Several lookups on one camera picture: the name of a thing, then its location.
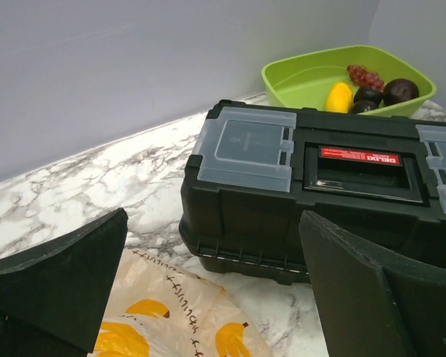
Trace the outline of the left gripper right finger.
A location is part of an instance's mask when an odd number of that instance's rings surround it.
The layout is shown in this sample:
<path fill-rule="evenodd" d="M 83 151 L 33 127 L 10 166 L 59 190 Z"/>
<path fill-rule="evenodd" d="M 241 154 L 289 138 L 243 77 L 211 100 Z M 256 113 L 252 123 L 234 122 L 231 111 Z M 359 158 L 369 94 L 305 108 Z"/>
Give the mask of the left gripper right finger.
<path fill-rule="evenodd" d="M 330 356 L 446 356 L 446 269 L 310 210 L 300 239 Z"/>

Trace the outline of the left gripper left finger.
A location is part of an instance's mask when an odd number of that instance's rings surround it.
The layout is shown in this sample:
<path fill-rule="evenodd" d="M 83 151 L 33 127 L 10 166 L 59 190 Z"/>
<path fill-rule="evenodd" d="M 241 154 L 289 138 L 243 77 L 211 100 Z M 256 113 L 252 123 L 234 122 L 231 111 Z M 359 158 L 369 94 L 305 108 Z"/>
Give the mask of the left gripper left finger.
<path fill-rule="evenodd" d="M 118 208 L 0 259 L 0 356 L 92 353 L 127 235 Z"/>

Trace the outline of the translucent orange plastic bag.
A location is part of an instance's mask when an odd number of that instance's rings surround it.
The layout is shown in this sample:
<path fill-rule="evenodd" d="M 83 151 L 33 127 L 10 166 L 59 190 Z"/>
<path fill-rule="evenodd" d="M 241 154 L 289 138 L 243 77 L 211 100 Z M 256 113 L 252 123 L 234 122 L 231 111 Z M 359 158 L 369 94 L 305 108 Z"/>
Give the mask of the translucent orange plastic bag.
<path fill-rule="evenodd" d="M 226 290 L 139 248 L 125 249 L 93 356 L 272 356 Z"/>

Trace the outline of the yellow fake lemon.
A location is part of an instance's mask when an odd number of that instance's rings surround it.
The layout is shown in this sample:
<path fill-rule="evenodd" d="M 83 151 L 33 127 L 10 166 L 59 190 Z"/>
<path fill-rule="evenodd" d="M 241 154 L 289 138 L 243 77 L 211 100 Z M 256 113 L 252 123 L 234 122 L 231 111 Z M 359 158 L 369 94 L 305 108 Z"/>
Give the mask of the yellow fake lemon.
<path fill-rule="evenodd" d="M 324 109 L 328 112 L 348 113 L 352 108 L 353 93 L 345 82 L 335 83 L 326 98 Z"/>

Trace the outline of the dark purple fake plum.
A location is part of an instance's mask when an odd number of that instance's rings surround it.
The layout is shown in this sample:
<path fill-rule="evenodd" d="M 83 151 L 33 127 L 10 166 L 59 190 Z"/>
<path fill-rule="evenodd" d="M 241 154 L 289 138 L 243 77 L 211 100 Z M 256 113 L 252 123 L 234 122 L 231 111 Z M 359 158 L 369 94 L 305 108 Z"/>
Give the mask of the dark purple fake plum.
<path fill-rule="evenodd" d="M 373 102 L 376 106 L 380 106 L 382 99 L 383 93 L 380 90 L 374 89 L 368 85 L 363 85 L 356 91 L 353 102 L 357 103 L 362 100 L 368 100 Z"/>

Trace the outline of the dark red fake apple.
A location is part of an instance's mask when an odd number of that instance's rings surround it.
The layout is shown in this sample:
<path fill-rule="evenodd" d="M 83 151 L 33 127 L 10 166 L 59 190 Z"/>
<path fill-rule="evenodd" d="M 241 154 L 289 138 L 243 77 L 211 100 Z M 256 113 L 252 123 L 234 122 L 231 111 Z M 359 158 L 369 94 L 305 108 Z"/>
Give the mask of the dark red fake apple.
<path fill-rule="evenodd" d="M 398 78 L 388 82 L 383 91 L 385 106 L 392 106 L 419 97 L 419 88 L 411 80 Z"/>

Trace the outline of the red fake grapes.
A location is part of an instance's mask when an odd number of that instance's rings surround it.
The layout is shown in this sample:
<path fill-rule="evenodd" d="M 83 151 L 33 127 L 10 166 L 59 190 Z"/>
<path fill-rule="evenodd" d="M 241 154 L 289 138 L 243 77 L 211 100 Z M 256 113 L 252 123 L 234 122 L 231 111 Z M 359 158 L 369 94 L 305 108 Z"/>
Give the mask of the red fake grapes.
<path fill-rule="evenodd" d="M 384 81 L 378 73 L 369 71 L 362 65 L 349 65 L 346 69 L 355 86 L 370 86 L 379 91 L 384 90 Z"/>

